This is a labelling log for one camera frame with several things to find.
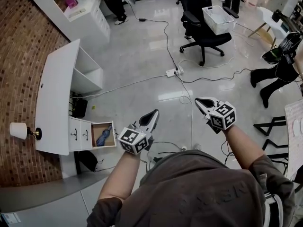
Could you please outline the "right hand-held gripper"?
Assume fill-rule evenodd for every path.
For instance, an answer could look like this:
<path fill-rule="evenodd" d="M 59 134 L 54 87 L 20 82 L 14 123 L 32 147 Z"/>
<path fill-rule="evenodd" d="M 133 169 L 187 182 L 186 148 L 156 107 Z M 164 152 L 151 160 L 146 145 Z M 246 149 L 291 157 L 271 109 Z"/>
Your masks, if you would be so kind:
<path fill-rule="evenodd" d="M 229 102 L 220 102 L 214 97 L 198 97 L 195 104 L 199 111 L 209 117 L 209 126 L 218 134 L 236 123 L 236 109 Z"/>

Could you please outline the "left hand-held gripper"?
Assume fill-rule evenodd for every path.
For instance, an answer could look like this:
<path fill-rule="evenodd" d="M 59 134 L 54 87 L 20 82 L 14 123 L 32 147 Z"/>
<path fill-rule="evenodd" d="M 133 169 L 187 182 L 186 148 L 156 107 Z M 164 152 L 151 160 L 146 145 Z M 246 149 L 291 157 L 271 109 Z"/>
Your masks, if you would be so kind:
<path fill-rule="evenodd" d="M 136 122 L 124 127 L 118 137 L 122 149 L 133 155 L 138 155 L 143 150 L 149 151 L 154 138 L 152 132 L 155 129 L 158 119 L 159 110 L 155 109 L 139 119 L 139 125 Z"/>

